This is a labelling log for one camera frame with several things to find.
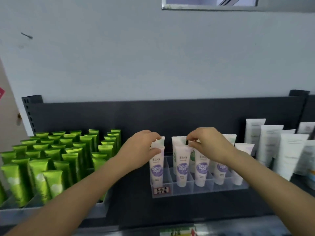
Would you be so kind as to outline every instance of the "hand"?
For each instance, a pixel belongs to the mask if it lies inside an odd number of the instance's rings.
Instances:
[[[238,150],[214,127],[199,127],[188,134],[189,146],[197,149],[201,154],[224,165],[238,153]]]
[[[147,163],[152,157],[161,153],[159,148],[150,149],[151,143],[161,136],[156,132],[143,130],[130,137],[117,153],[122,164],[132,171]]]

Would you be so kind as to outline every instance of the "purple label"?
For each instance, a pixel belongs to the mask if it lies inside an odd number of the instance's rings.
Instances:
[[[179,174],[187,175],[187,173],[188,173],[188,164],[187,163],[180,163],[177,166],[177,170],[178,170]]]
[[[155,165],[151,168],[152,175],[160,177],[163,175],[163,167],[161,165]]]
[[[218,170],[221,172],[227,172],[227,166],[222,165],[221,163],[218,163]]]
[[[202,162],[196,166],[197,171],[200,174],[207,174],[208,172],[208,164],[206,162]]]

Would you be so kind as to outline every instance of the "white wall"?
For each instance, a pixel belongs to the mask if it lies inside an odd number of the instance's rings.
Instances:
[[[34,94],[76,102],[315,90],[314,14],[162,11],[161,0],[1,2],[0,55],[29,135],[21,97]]]

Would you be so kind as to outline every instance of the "price tag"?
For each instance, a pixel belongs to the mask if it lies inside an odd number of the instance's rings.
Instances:
[[[4,93],[5,93],[5,90],[2,89],[2,88],[0,88],[0,99],[2,98],[2,96],[4,95]]]
[[[169,187],[154,188],[153,193],[154,194],[169,194],[171,193],[171,190]]]

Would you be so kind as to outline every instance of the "finger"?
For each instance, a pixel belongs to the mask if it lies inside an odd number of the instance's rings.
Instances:
[[[204,127],[199,127],[196,130],[192,131],[190,134],[187,135],[186,140],[188,140],[188,141],[198,140],[200,135],[201,135],[201,131],[203,129],[204,129]]]
[[[202,152],[202,145],[199,142],[190,142],[188,146],[195,148],[197,151]]]
[[[152,157],[154,157],[155,155],[159,154],[159,153],[161,153],[161,149],[159,149],[159,148],[152,148],[152,149],[150,149],[149,150],[149,157],[150,157],[150,159]]]
[[[150,130],[142,130],[140,132],[142,132],[142,133],[150,133],[151,131]]]
[[[149,139],[150,139],[150,141],[151,142],[155,142],[155,140],[160,140],[160,139],[162,139],[162,137],[160,136],[160,134],[158,134],[157,132],[151,132],[151,133],[149,133]]]

